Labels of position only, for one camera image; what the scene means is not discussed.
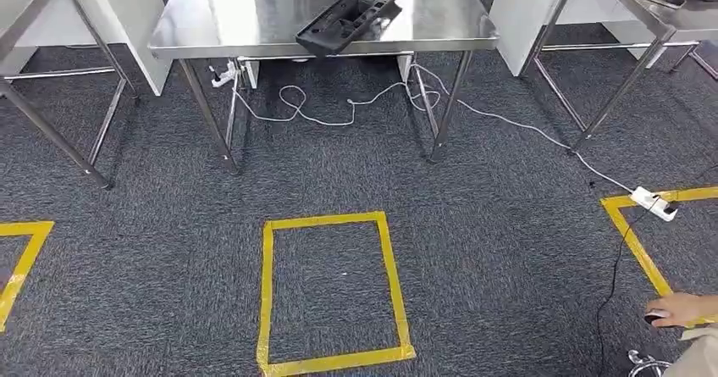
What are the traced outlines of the person's right hand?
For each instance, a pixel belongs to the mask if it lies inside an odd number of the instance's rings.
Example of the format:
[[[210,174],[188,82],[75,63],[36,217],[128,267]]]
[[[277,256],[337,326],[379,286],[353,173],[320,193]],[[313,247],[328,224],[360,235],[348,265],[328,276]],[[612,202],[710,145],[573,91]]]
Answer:
[[[717,315],[717,295],[675,292],[650,301],[644,319],[657,328],[688,327]]]

